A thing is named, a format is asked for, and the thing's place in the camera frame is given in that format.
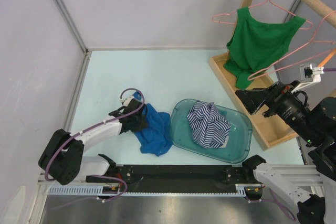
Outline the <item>orange hanger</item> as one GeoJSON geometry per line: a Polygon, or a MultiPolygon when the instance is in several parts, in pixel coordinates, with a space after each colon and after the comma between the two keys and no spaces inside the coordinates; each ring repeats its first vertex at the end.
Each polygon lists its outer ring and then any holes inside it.
{"type": "Polygon", "coordinates": [[[318,67],[324,67],[336,54],[336,49],[334,48],[331,52],[318,64],[318,67]]]}

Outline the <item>pink hanger of blue top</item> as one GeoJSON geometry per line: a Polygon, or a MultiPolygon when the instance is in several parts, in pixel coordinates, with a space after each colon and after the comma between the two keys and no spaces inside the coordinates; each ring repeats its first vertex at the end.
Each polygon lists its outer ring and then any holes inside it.
{"type": "Polygon", "coordinates": [[[277,63],[285,60],[286,58],[290,57],[291,55],[295,54],[296,52],[298,52],[299,50],[307,47],[309,44],[311,43],[318,43],[318,44],[331,44],[331,45],[334,45],[335,44],[335,41],[332,41],[332,40],[315,40],[315,37],[322,25],[322,23],[327,20],[327,18],[331,17],[333,14],[335,14],[335,10],[333,10],[332,12],[328,13],[327,15],[325,15],[322,20],[319,22],[317,28],[314,30],[314,33],[312,35],[312,37],[310,38],[310,40],[308,40],[305,44],[303,44],[302,46],[298,47],[297,49],[293,50],[292,52],[290,53],[287,53],[286,55],[284,55],[283,57],[281,57],[279,60],[275,61],[274,63],[272,63],[269,67],[266,67],[266,68],[263,68],[261,70],[258,70],[257,72],[251,74],[247,80],[248,81],[253,81],[257,78],[260,78],[260,77],[263,77],[267,74],[267,71],[273,67],[274,65],[276,65],[277,63]]]}

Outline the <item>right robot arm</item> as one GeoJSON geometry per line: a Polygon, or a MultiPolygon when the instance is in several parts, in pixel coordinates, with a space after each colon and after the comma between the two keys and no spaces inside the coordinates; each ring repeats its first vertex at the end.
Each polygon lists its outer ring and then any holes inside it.
{"type": "Polygon", "coordinates": [[[254,155],[243,163],[242,176],[249,183],[258,181],[269,187],[296,211],[299,223],[335,223],[335,96],[323,98],[309,109],[308,95],[297,90],[299,81],[276,82],[267,88],[237,90],[247,112],[263,117],[279,116],[305,141],[313,165],[324,187],[324,196],[310,193],[275,171],[264,158],[254,155]]]}

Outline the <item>pink hanger of green top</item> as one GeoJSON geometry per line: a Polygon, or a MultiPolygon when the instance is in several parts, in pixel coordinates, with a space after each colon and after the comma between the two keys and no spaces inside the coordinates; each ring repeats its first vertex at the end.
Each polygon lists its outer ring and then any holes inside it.
{"type": "MultiPolygon", "coordinates": [[[[266,4],[266,3],[270,3],[270,4],[272,4],[273,6],[277,7],[278,9],[280,9],[280,10],[282,10],[282,11],[285,11],[285,12],[288,13],[291,17],[296,17],[296,16],[297,16],[295,13],[293,13],[293,12],[291,12],[291,11],[289,11],[289,10],[283,8],[283,7],[280,6],[280,5],[275,4],[272,0],[265,0],[265,1],[260,2],[260,3],[258,3],[258,4],[254,4],[254,5],[247,6],[247,8],[248,8],[248,9],[251,9],[251,8],[254,8],[254,7],[257,7],[257,6],[264,5],[264,4],[266,4]]],[[[236,13],[236,12],[237,12],[237,11],[234,10],[234,11],[232,11],[231,13],[216,14],[216,15],[214,15],[214,16],[212,17],[212,22],[220,23],[220,24],[231,24],[231,25],[236,25],[237,22],[235,22],[235,23],[233,23],[233,22],[223,22],[223,21],[218,21],[218,20],[215,19],[216,17],[220,17],[220,16],[230,16],[230,15],[232,15],[233,13],[236,13]]]]}

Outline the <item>green tank top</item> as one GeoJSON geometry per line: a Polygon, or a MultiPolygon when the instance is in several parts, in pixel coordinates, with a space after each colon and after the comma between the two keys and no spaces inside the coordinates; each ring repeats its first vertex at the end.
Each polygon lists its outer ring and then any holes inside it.
{"type": "Polygon", "coordinates": [[[252,17],[247,7],[238,9],[237,14],[224,68],[236,77],[236,88],[245,90],[251,84],[250,75],[269,67],[288,52],[291,40],[306,20],[295,16],[286,23],[262,23],[252,17]]]}

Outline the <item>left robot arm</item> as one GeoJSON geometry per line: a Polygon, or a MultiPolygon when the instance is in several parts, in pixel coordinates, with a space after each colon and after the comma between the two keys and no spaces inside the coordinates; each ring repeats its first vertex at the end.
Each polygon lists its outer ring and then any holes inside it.
{"type": "Polygon", "coordinates": [[[91,183],[112,181],[117,169],[111,158],[104,154],[88,157],[83,154],[110,137],[146,128],[146,113],[146,104],[130,96],[105,120],[85,130],[76,134],[56,130],[38,161],[45,172],[45,180],[57,181],[61,185],[81,178],[91,183]]]}

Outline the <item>blue white striped tank top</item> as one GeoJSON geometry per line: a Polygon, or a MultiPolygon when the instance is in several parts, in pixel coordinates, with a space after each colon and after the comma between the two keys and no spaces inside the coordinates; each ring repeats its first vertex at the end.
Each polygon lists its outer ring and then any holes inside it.
{"type": "Polygon", "coordinates": [[[231,123],[220,114],[214,102],[196,101],[187,113],[192,137],[203,148],[225,148],[231,123]]]}

